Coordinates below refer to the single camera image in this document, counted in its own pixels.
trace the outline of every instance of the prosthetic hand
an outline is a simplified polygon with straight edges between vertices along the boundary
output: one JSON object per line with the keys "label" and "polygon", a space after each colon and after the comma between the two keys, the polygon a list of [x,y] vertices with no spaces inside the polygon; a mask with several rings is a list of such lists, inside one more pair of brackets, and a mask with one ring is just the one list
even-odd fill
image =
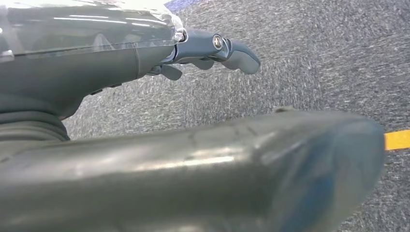
{"label": "prosthetic hand", "polygon": [[329,232],[381,174],[382,128],[338,112],[68,141],[58,117],[88,94],[146,74],[177,80],[175,63],[247,74],[260,63],[146,1],[2,4],[1,232]]}

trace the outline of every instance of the robotic hand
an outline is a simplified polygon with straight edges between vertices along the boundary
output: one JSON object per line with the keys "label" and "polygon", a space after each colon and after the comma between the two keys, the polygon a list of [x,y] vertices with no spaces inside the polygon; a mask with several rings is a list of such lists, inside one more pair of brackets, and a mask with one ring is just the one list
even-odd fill
{"label": "robotic hand", "polygon": [[239,41],[222,38],[217,33],[198,29],[186,29],[183,39],[175,45],[171,55],[155,66],[148,75],[162,74],[170,80],[178,80],[182,72],[169,64],[191,63],[202,70],[220,62],[231,70],[255,74],[261,65],[256,55]]}

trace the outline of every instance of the clear plastic cover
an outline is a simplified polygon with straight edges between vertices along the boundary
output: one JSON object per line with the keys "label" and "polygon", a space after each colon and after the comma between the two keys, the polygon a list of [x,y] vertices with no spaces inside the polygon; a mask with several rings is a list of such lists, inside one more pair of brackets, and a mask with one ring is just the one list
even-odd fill
{"label": "clear plastic cover", "polygon": [[180,18],[152,0],[1,0],[0,62],[174,45]]}

